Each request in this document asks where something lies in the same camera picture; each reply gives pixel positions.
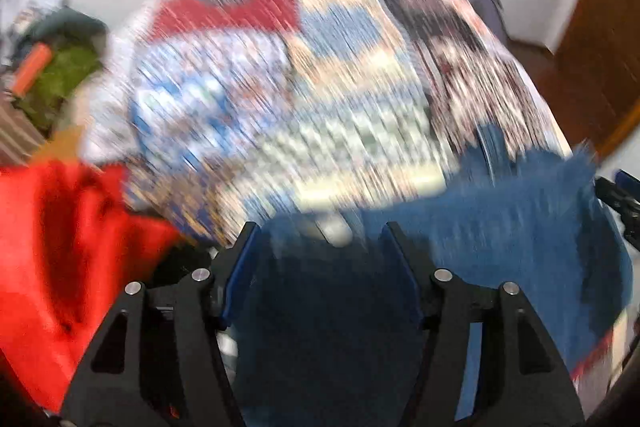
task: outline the denim garment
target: denim garment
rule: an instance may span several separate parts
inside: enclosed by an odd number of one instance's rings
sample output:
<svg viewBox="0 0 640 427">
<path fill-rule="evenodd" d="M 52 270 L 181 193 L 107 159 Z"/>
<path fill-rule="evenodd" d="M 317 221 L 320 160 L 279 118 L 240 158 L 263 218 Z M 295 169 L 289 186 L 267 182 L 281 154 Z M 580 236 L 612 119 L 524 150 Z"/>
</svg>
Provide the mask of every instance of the denim garment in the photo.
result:
<svg viewBox="0 0 640 427">
<path fill-rule="evenodd" d="M 517 282 L 570 370 L 596 347 L 630 298 L 632 272 L 594 196 L 589 154 L 562 160 L 532 150 L 510 164 L 495 127 L 479 135 L 438 197 L 345 213 L 354 234 L 347 247 L 312 237 L 313 215 L 263 227 L 262 263 L 232 332 L 234 392 L 247 425 L 398 424 L 427 333 L 385 272 L 378 237 L 387 221 L 467 282 Z M 473 407 L 477 326 L 458 417 Z"/>
</svg>

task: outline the pile of clothes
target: pile of clothes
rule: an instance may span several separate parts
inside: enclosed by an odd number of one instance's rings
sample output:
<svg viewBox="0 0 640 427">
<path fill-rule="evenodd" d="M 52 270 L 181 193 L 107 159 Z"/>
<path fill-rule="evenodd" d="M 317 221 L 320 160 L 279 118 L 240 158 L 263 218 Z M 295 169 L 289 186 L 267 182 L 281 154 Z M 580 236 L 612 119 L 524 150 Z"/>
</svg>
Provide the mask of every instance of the pile of clothes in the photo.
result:
<svg viewBox="0 0 640 427">
<path fill-rule="evenodd" d="M 33 360 L 19 335 L 0 335 L 42 405 L 59 408 L 117 285 L 148 277 L 178 233 L 224 247 L 246 221 L 264 226 L 273 253 L 231 333 L 249 425 L 399 418 L 424 338 L 402 317 L 380 320 L 389 296 L 376 283 L 385 268 L 375 244 L 387 221 L 467 282 L 518 282 L 571 371 L 610 339 L 631 271 L 594 196 L 591 155 L 570 155 L 529 77 L 467 0 L 151 0 L 110 34 L 102 63 L 79 115 L 79 156 L 117 164 L 122 184 L 69 216 L 88 226 L 112 208 L 160 232 L 150 245 L 114 229 L 111 264 L 89 270 L 111 278 L 99 303 L 85 267 L 106 229 L 76 228 L 77 241 L 56 243 L 52 255 L 80 248 L 78 292 L 47 286 L 47 261 L 38 288 L 66 304 L 34 328 L 77 342 L 63 376 L 41 385 L 36 364 L 20 363 Z M 98 183 L 94 171 L 83 176 Z M 478 348 L 472 339 L 460 416 L 473 403 Z"/>
</svg>

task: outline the red fabric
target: red fabric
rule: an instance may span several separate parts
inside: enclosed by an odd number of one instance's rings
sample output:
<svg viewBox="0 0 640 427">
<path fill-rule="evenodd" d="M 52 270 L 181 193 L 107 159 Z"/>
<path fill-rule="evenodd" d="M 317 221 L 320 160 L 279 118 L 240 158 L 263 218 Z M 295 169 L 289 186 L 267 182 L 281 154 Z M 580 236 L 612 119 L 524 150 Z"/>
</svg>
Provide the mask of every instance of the red fabric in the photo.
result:
<svg viewBox="0 0 640 427">
<path fill-rule="evenodd" d="M 204 0 L 167 0 L 155 16 L 148 40 L 216 28 L 296 30 L 297 3 L 296 0 L 247 0 L 220 7 Z"/>
<path fill-rule="evenodd" d="M 0 349 L 53 411 L 116 296 L 178 238 L 127 213 L 124 172 L 50 162 L 0 173 Z"/>
</svg>

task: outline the green object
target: green object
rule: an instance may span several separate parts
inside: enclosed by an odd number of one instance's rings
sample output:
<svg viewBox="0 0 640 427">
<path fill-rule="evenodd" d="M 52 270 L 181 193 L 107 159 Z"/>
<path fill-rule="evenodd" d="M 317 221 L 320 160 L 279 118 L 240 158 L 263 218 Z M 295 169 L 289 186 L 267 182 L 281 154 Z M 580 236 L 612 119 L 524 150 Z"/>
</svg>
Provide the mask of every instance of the green object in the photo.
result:
<svg viewBox="0 0 640 427">
<path fill-rule="evenodd" d="M 15 106 L 48 137 L 66 98 L 86 77 L 100 69 L 97 53 L 86 46 L 69 45 L 56 51 L 53 60 L 37 77 L 33 87 Z"/>
</svg>

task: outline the wooden floor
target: wooden floor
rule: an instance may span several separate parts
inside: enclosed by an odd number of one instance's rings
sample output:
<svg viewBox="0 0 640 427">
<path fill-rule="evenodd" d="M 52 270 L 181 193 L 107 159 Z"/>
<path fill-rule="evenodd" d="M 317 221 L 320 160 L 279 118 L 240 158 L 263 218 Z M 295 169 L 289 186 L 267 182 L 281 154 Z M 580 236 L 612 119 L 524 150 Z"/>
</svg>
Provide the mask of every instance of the wooden floor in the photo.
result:
<svg viewBox="0 0 640 427">
<path fill-rule="evenodd" d="M 512 42 L 509 48 L 548 103 L 569 145 L 583 140 L 596 142 L 602 134 L 598 122 L 603 120 L 599 114 L 602 101 L 597 99 L 597 92 L 572 89 L 570 83 L 563 81 L 553 55 L 546 48 L 522 42 Z"/>
</svg>

